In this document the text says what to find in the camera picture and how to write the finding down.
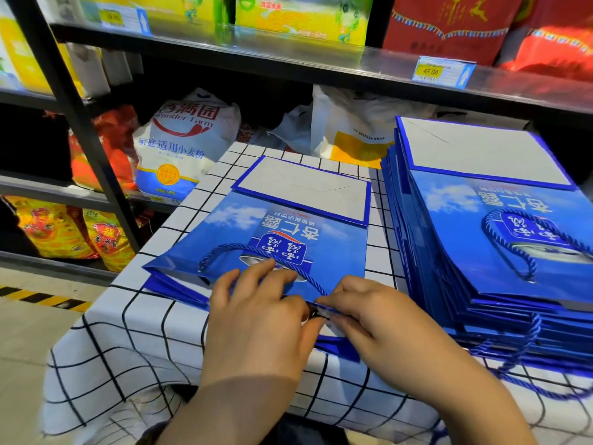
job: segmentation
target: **tablecloth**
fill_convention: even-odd
[[[144,289],[149,275],[141,267],[183,240],[262,154],[370,181],[365,277],[407,291],[380,171],[234,143],[51,350],[42,407],[46,434],[78,430],[79,444],[133,442],[181,406],[169,384],[199,384],[208,313]],[[511,374],[559,393],[592,383],[522,366]],[[593,444],[591,399],[560,402],[506,386],[541,445]],[[317,350],[311,353],[288,412],[408,445],[427,443],[438,421],[431,407],[391,389],[363,363]]]

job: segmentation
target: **yellow price label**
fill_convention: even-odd
[[[416,75],[423,76],[425,78],[439,78],[445,67],[442,65],[434,64],[419,64],[416,67]]]
[[[125,27],[122,14],[113,9],[99,9],[101,21],[113,25],[114,27]]]

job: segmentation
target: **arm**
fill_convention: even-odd
[[[249,267],[231,298],[239,270],[218,279],[200,388],[157,445],[257,445],[286,411],[325,320],[301,325],[310,314],[305,301],[280,300],[297,274],[274,266]]]
[[[317,302],[383,381],[433,406],[456,445],[536,445],[515,400],[407,295],[346,276]]]

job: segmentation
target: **stack of blue bags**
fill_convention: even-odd
[[[501,379],[593,377],[587,197],[528,132],[396,121],[381,166],[411,298]]]

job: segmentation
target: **shelf post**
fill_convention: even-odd
[[[37,0],[6,0],[6,2],[48,80],[58,106],[76,135],[109,201],[110,210],[117,216],[132,249],[138,252],[143,244],[130,204],[119,186],[92,119],[78,94]]]

